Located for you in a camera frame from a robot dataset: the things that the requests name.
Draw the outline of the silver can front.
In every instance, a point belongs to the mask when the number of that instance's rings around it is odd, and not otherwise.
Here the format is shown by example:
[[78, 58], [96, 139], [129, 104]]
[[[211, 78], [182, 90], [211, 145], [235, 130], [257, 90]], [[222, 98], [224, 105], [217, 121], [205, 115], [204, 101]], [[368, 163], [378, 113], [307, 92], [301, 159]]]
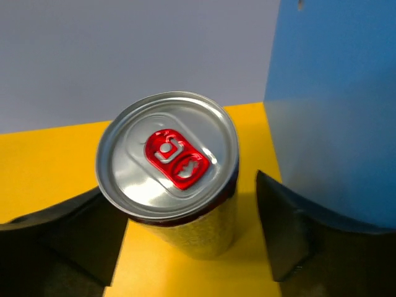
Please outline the silver can front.
[[231, 246], [239, 141], [213, 100], [172, 91], [128, 106], [104, 131], [95, 171], [111, 204], [187, 255], [210, 259]]

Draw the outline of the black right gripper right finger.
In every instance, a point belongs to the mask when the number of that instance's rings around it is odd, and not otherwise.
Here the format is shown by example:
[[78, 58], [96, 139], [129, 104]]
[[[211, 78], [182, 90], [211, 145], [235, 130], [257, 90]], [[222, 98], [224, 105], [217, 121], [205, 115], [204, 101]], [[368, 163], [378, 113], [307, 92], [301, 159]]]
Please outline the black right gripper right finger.
[[272, 278], [282, 296], [395, 296], [395, 230], [340, 215], [256, 175]]

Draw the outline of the blue and yellow shelf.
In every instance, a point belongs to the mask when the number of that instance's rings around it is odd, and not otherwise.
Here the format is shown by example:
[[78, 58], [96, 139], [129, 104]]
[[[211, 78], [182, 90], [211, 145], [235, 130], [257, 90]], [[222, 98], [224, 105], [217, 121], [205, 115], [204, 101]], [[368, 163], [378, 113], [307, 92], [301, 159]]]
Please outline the blue and yellow shelf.
[[108, 120], [174, 89], [235, 119], [246, 232], [201, 263], [130, 223], [107, 296], [277, 296], [257, 170], [395, 221], [394, 1], [2, 1], [1, 220], [91, 188]]

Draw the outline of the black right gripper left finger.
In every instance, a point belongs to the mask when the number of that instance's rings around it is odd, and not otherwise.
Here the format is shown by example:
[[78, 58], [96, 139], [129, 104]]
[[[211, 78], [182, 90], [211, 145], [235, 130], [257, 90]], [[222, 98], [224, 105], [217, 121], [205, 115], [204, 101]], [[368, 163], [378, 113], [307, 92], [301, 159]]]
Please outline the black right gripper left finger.
[[97, 187], [1, 224], [1, 296], [102, 296], [126, 227]]

